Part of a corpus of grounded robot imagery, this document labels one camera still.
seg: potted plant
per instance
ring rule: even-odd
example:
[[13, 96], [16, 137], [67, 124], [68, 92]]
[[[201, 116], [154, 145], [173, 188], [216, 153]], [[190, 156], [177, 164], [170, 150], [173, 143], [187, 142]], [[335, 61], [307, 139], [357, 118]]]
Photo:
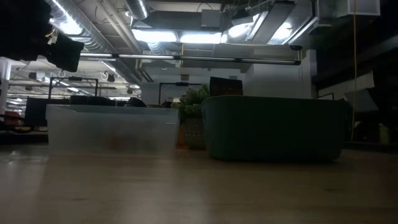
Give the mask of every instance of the potted plant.
[[190, 149], [205, 149], [200, 105], [208, 97], [209, 88], [202, 85], [199, 89], [189, 88], [187, 93], [180, 97], [180, 103], [172, 105], [180, 111], [180, 120], [184, 123], [185, 144]]

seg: green plant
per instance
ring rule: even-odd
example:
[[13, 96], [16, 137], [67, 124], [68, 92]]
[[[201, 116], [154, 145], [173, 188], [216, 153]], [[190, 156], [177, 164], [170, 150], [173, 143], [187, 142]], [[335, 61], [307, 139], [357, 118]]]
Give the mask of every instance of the green plant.
[[189, 88], [187, 93], [180, 97], [179, 103], [173, 103], [172, 108], [178, 109], [181, 122], [187, 118], [201, 118], [200, 105], [206, 98], [210, 97], [209, 88], [206, 84], [199, 89]]

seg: table surface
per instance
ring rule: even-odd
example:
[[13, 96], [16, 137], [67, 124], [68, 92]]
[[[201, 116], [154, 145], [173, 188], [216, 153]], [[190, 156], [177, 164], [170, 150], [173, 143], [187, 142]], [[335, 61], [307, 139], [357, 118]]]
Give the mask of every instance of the table surface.
[[398, 155], [344, 150], [331, 164], [0, 156], [0, 223], [398, 223]]

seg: wooden table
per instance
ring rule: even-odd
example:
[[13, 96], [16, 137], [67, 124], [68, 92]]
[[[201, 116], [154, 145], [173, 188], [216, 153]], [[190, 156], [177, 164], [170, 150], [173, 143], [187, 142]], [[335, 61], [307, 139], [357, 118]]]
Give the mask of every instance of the wooden table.
[[2, 156], [0, 223], [398, 223], [398, 156], [332, 164]]

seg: dark green storage basket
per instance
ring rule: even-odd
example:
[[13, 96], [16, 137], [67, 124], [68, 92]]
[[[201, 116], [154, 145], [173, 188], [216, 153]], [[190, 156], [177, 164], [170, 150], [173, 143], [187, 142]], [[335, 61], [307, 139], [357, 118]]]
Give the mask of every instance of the dark green storage basket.
[[210, 156], [239, 161], [332, 161], [340, 156], [342, 101], [216, 96], [202, 106]]

